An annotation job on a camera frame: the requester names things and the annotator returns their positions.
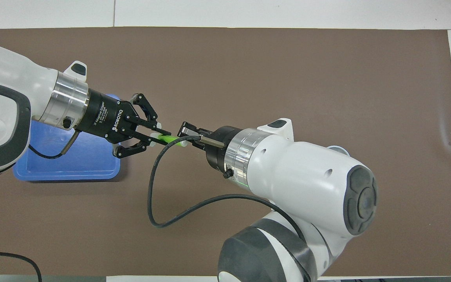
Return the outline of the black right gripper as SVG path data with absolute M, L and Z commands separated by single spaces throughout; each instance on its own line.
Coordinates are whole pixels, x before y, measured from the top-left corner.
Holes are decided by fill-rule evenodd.
M 241 128 L 232 126 L 223 126 L 219 127 L 215 131 L 211 131 L 204 128 L 198 128 L 191 123 L 183 121 L 179 129 L 178 136 L 201 135 L 224 143 L 223 148 L 218 148 L 215 146 L 206 145 L 198 140 L 189 141 L 193 147 L 206 152 L 206 160 L 211 168 L 215 168 L 216 170 L 224 173 L 226 171 L 224 166 L 224 157 L 227 151 L 227 146 L 240 131 L 242 131 Z

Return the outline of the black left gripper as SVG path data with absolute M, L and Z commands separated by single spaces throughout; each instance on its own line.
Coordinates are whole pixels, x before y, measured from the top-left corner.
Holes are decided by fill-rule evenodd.
M 136 115 L 133 105 L 139 106 L 145 118 Z M 158 115 L 144 94 L 134 94 L 131 103 L 119 101 L 108 95 L 89 89 L 89 102 L 83 117 L 75 125 L 75 130 L 107 139 L 113 145 L 113 155 L 124 158 L 144 152 L 152 143 L 166 146 L 168 143 L 157 138 L 160 134 L 171 135 L 171 132 L 158 127 Z M 156 135 L 147 136 L 136 131 L 137 126 L 155 131 Z M 139 140 L 129 147 L 116 145 L 130 139 Z

